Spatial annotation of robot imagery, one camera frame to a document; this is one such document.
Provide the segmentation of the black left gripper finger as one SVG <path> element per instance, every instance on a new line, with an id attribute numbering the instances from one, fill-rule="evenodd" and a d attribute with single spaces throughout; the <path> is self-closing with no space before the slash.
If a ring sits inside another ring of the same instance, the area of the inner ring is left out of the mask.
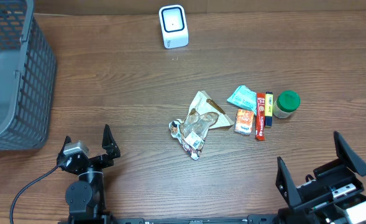
<path id="1" fill-rule="evenodd" d="M 111 159 L 119 158 L 121 156 L 120 149 L 112 136 L 112 132 L 108 124 L 105 124 L 104 126 L 102 148 Z"/>
<path id="2" fill-rule="evenodd" d="M 60 152 L 58 153 L 58 156 L 57 156 L 57 166 L 58 167 L 61 167 L 65 162 L 66 155 L 64 155 L 64 149 L 65 149 L 65 146 L 68 143 L 71 143 L 71 138 L 69 136 L 66 136 L 65 140 L 64 140 L 64 143 L 63 143 L 63 146 L 62 146 L 62 148 L 61 148 L 61 150 L 60 150 Z"/>

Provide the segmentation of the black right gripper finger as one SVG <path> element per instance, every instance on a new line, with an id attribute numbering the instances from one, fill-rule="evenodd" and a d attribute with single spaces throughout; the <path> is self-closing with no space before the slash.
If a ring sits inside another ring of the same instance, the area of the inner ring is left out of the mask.
<path id="1" fill-rule="evenodd" d="M 337 157 L 352 171 L 366 176 L 366 162 L 348 145 L 342 134 L 333 132 Z"/>
<path id="2" fill-rule="evenodd" d="M 302 204 L 296 185 L 281 157 L 277 157 L 277 177 L 275 185 L 290 208 L 294 208 Z"/>

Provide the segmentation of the orange small snack box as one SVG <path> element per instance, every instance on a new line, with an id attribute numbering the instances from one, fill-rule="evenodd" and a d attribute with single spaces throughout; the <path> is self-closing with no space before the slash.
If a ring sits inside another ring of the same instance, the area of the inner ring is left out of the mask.
<path id="1" fill-rule="evenodd" d="M 238 109 L 234 131 L 243 135 L 250 135 L 252 132 L 253 120 L 253 111 Z"/>

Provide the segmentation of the red snack stick packet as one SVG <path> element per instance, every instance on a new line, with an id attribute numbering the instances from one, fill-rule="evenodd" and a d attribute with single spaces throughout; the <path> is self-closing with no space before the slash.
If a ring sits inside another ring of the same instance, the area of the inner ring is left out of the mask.
<path id="1" fill-rule="evenodd" d="M 265 93 L 257 93 L 257 117 L 255 138 L 259 141 L 265 140 Z"/>

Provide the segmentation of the green lid jar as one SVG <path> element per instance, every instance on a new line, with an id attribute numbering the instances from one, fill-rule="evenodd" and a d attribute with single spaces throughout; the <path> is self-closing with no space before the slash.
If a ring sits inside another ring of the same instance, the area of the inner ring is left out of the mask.
<path id="1" fill-rule="evenodd" d="M 291 116 L 300 106 L 301 98 L 297 92 L 282 92 L 273 103 L 273 115 L 280 119 Z"/>

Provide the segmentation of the grey plastic mesh basket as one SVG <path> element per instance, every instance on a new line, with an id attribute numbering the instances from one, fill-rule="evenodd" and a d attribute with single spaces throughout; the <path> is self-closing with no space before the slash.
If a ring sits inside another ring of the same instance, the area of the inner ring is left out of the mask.
<path id="1" fill-rule="evenodd" d="M 0 0 L 0 151 L 43 147 L 57 72 L 33 0 Z"/>

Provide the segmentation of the yellow highlighter pen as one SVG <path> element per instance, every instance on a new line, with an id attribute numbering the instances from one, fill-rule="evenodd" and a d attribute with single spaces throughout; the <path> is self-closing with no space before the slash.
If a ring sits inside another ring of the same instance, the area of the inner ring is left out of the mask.
<path id="1" fill-rule="evenodd" d="M 273 117 L 273 93 L 267 91 L 265 93 L 265 126 L 272 127 Z"/>

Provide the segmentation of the teal plastic packet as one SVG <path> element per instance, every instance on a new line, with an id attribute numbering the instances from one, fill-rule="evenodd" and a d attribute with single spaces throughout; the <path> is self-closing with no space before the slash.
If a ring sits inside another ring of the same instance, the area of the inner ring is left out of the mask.
<path id="1" fill-rule="evenodd" d="M 227 102 L 238 106 L 239 108 L 253 111 L 254 115 L 257 114 L 257 93 L 250 90 L 245 85 L 239 86 L 227 99 Z"/>

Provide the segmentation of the beige snack pouch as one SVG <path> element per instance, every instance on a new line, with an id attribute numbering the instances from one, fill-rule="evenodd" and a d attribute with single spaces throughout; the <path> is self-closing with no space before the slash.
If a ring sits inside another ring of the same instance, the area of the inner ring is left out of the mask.
<path id="1" fill-rule="evenodd" d="M 226 112 L 203 90 L 195 95 L 180 130 L 183 131 L 184 137 L 193 131 L 204 139 L 210 129 L 229 127 L 233 124 Z"/>

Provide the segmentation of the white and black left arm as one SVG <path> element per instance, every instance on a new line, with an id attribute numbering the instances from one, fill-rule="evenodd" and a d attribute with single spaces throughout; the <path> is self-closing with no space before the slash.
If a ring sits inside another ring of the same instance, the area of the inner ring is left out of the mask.
<path id="1" fill-rule="evenodd" d="M 78 176 L 65 193 L 69 206 L 68 223 L 114 223 L 112 213 L 106 210 L 103 170 L 112 167 L 121 152 L 109 125 L 104 126 L 102 148 L 106 151 L 104 154 L 90 158 L 83 141 L 73 143 L 69 136 L 65 138 L 57 165 Z"/>

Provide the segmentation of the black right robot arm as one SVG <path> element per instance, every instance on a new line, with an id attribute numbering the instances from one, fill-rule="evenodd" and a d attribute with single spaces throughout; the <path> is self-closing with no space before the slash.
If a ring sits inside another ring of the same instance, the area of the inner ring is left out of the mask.
<path id="1" fill-rule="evenodd" d="M 364 185 L 366 162 L 334 132 L 337 159 L 313 170 L 306 182 L 295 185 L 281 157 L 277 158 L 275 185 L 287 207 L 280 209 L 274 223 L 366 223 Z"/>

